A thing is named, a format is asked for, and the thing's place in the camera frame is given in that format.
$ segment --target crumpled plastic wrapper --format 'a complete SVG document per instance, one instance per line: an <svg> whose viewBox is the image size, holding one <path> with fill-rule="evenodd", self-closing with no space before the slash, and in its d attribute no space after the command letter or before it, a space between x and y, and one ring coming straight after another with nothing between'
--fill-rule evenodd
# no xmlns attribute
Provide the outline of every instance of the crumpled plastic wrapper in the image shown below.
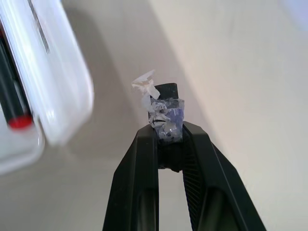
<svg viewBox="0 0 308 231"><path fill-rule="evenodd" d="M154 112L149 112L149 122L163 143L181 142L183 135L184 100L151 99Z"/></svg>
<svg viewBox="0 0 308 231"><path fill-rule="evenodd" d="M181 142L184 120L184 100L160 100L150 71L132 82L134 88L143 93L141 103L149 115L149 123L155 129L159 142L163 144Z"/></svg>

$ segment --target black plastic arm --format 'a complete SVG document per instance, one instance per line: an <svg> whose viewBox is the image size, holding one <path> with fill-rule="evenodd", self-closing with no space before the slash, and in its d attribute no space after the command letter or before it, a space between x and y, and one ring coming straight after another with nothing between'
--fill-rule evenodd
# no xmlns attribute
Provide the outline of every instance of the black plastic arm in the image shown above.
<svg viewBox="0 0 308 231"><path fill-rule="evenodd" d="M234 166L194 124L183 142L157 144L140 129L115 171L103 231L158 231L158 169L183 173L193 231L265 231Z"/></svg>

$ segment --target white plastic container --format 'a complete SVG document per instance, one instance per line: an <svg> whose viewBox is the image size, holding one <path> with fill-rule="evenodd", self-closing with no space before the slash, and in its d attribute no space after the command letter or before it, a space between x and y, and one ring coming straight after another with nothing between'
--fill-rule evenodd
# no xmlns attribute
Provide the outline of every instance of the white plastic container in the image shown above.
<svg viewBox="0 0 308 231"><path fill-rule="evenodd" d="M94 93L59 0L0 0L0 20L34 120L12 131L0 111L1 175L38 160L45 139L65 144L90 117Z"/></svg>

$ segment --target black marker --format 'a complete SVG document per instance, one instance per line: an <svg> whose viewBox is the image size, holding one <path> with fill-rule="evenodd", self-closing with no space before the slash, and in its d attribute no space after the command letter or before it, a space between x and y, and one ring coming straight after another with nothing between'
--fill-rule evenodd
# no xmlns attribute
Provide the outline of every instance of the black marker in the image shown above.
<svg viewBox="0 0 308 231"><path fill-rule="evenodd" d="M11 129L24 129L32 124L25 93L20 86L5 39L0 31L0 103Z"/></svg>

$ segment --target black cylindrical object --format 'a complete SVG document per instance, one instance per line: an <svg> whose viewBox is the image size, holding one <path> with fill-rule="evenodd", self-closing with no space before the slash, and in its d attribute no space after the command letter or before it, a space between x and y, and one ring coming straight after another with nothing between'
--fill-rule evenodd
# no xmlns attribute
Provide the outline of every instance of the black cylindrical object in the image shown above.
<svg viewBox="0 0 308 231"><path fill-rule="evenodd" d="M26 96L21 89L2 35L0 35L0 103L4 117L12 129L25 128L32 123Z"/></svg>

